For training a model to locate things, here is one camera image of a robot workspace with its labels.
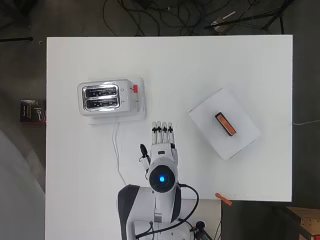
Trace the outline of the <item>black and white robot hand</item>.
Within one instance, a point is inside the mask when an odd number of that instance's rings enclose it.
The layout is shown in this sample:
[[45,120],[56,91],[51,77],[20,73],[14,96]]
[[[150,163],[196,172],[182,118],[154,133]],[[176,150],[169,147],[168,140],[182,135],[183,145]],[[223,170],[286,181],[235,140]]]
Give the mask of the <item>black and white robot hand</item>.
[[139,162],[145,170],[145,178],[160,165],[168,167],[174,177],[178,175],[178,153],[175,147],[174,131],[171,122],[154,121],[151,126],[151,146],[140,145]]

